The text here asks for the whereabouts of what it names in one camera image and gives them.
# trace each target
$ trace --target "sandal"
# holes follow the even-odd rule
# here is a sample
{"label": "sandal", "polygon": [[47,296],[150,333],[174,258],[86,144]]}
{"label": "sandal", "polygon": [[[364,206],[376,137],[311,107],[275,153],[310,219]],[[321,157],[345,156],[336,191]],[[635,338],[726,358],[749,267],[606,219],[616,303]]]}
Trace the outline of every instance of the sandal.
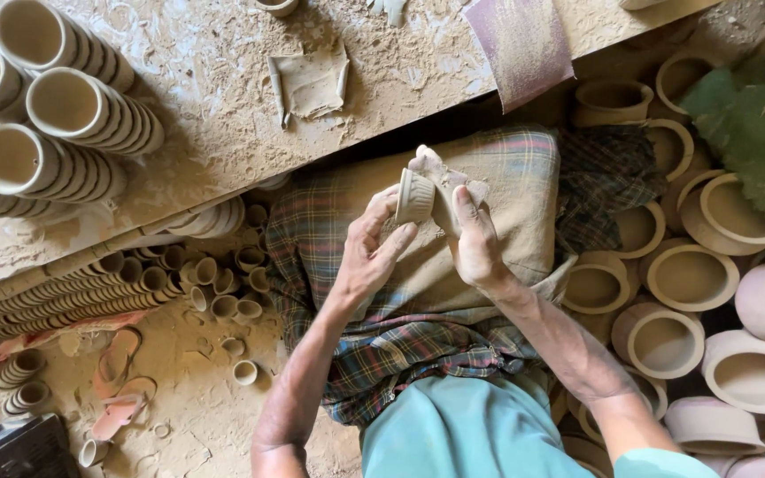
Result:
{"label": "sandal", "polygon": [[112,342],[102,352],[100,363],[93,374],[93,391],[101,400],[119,394],[128,377],[128,368],[143,338],[136,328],[117,330]]}
{"label": "sandal", "polygon": [[117,397],[102,400],[107,407],[93,424],[93,438],[111,440],[119,429],[138,418],[143,407],[155,397],[157,389],[152,378],[135,377],[122,386]]}

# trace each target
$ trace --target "person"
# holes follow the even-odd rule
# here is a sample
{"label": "person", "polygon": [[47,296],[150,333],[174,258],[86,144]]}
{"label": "person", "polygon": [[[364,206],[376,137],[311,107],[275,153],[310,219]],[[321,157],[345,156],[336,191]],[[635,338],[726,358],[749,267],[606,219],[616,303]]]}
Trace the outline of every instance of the person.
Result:
{"label": "person", "polygon": [[[398,227],[379,244],[398,186],[377,193],[348,229],[332,291],[265,402],[251,443],[257,477],[303,477],[332,355],[354,311],[388,280],[417,234]],[[449,241],[462,280],[490,298],[536,348],[557,379],[587,406],[616,478],[716,478],[684,455],[653,418],[635,383],[588,332],[522,284],[502,261],[489,212],[468,190],[453,191],[462,225]],[[362,430],[362,472],[379,476],[592,476],[563,452],[547,395],[526,376],[421,378]]]}

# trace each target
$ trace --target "plaid cloth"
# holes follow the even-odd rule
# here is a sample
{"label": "plaid cloth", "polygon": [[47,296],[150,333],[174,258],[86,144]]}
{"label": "plaid cloth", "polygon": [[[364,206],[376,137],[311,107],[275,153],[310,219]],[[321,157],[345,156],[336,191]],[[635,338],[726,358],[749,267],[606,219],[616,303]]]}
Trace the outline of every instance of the plaid cloth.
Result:
{"label": "plaid cloth", "polygon": [[[505,127],[433,149],[450,168],[490,184],[486,201],[505,262],[537,293],[559,302],[574,260],[554,268],[555,138],[540,127]],[[270,296],[290,351],[330,292],[348,225],[375,192],[398,181],[413,156],[318,173],[296,182],[274,205],[267,229]],[[387,223],[383,233],[393,229]],[[368,424],[419,378],[484,378],[540,363],[521,332],[489,299],[462,282],[446,238],[432,222],[419,225],[418,238],[391,279],[355,319],[336,347],[321,402],[342,424]]]}
{"label": "plaid cloth", "polygon": [[557,235],[576,253],[621,248],[613,214],[653,201],[668,187],[639,126],[562,129],[559,154]]}

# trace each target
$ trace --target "dirt floor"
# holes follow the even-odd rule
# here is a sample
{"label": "dirt floor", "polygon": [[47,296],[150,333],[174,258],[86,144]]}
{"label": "dirt floor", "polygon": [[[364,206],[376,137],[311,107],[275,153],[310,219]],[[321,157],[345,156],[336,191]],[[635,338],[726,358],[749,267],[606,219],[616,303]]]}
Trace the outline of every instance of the dirt floor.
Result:
{"label": "dirt floor", "polygon": [[[729,58],[748,50],[765,20],[765,0],[726,2],[701,17],[688,44],[710,45]],[[677,48],[672,45],[667,50]],[[639,65],[662,53],[628,49],[617,45],[576,62],[578,77],[591,77],[615,65]],[[562,115],[570,89],[547,93],[523,108],[512,119],[539,117],[552,124]],[[195,242],[192,247],[208,252],[228,251],[234,243]],[[144,375],[158,384],[157,395],[146,412],[122,429],[114,449],[101,467],[85,470],[86,477],[196,478],[198,476],[250,476],[248,456],[251,432],[268,389],[279,374],[284,357],[277,356],[281,321],[273,311],[255,328],[223,327],[216,322],[201,325],[182,300],[147,315],[136,327],[143,334],[130,376]],[[222,339],[241,337],[247,342],[242,358],[261,366],[256,384],[241,387],[232,379],[237,359],[219,347]],[[91,376],[99,352],[83,352],[74,358],[58,344],[43,348],[48,366],[40,374],[54,398],[48,411],[66,418],[72,451],[77,454],[88,437],[101,404],[91,389]],[[4,396],[0,397],[0,406]],[[169,424],[164,439],[153,433],[157,424]],[[313,477],[361,476],[359,432],[335,424],[321,410],[307,448]]]}

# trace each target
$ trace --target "dusty table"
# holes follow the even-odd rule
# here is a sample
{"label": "dusty table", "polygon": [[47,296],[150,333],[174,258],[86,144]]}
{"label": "dusty table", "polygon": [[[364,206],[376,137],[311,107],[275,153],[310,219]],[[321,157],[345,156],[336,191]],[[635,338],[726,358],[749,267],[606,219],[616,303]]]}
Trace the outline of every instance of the dusty table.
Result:
{"label": "dusty table", "polygon": [[[49,0],[122,50],[139,76],[129,94],[168,136],[155,154],[123,161],[130,185],[119,200],[44,224],[0,220],[0,279],[76,251],[101,254],[123,233],[152,233],[171,214],[495,89],[460,0],[409,0],[399,29],[362,0],[301,2],[275,19],[246,0]],[[632,14],[601,0],[554,0],[573,58],[716,2],[669,0]],[[351,60],[344,110],[292,118],[283,131],[265,56],[336,36]]]}

